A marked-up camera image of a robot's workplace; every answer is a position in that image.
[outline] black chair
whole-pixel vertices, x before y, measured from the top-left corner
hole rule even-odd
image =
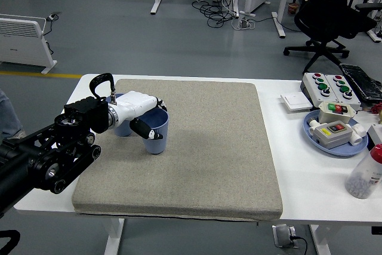
[[[341,61],[334,53],[340,53],[342,58],[347,58],[349,50],[336,39],[339,36],[352,39],[359,32],[367,32],[376,27],[377,22],[367,15],[373,10],[381,10],[382,4],[364,3],[355,7],[357,10],[348,7],[347,0],[307,0],[295,15],[294,22],[310,40],[306,42],[306,46],[285,47],[284,55],[289,55],[290,51],[314,52],[315,55],[303,73],[320,56],[325,56],[339,66]],[[336,43],[338,47],[327,47],[329,42]]]

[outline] blue cup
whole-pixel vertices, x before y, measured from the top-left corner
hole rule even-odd
[[[106,98],[106,101],[110,103],[110,96]],[[124,121],[120,126],[114,129],[114,134],[119,137],[127,137],[132,132],[133,131],[130,129],[130,121]]]
[[[159,155],[166,149],[169,120],[168,113],[165,110],[156,107],[138,118],[144,121],[152,130],[163,135],[162,140],[143,139],[143,144],[146,150],[153,155]]]

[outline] blue plate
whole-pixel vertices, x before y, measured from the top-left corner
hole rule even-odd
[[[309,134],[309,124],[307,123],[307,120],[309,118],[314,118],[318,121],[318,114],[320,113],[320,110],[314,110],[313,112],[310,112],[308,113],[305,118],[304,118],[304,121],[303,121],[303,128],[304,128],[304,131],[306,133],[306,135],[308,136],[308,139],[317,147],[319,148],[320,150],[323,150],[324,152],[327,152],[327,153],[330,153],[332,155],[338,155],[338,156],[352,156],[352,155],[356,155],[357,153],[360,153],[363,151],[363,149],[365,147],[368,146],[368,136],[366,135],[365,137],[362,138],[362,141],[356,145],[356,146],[352,146],[350,143],[345,143],[341,146],[336,146],[335,148],[332,148],[332,149],[326,149],[324,148],[323,146],[320,146],[318,143],[316,143],[313,139],[312,139],[312,136]],[[357,122],[354,120],[354,119],[350,119],[349,125],[353,126],[355,124],[357,124]]]

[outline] gray felt pad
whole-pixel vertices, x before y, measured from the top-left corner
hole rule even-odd
[[[100,157],[79,178],[77,213],[220,220],[276,220],[282,201],[255,85],[124,79],[164,100],[167,148],[146,152],[133,133],[96,135]]]

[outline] plastic bottle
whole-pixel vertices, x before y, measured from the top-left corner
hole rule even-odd
[[[382,178],[382,144],[373,147],[355,167],[345,182],[345,188],[354,197],[368,198]]]

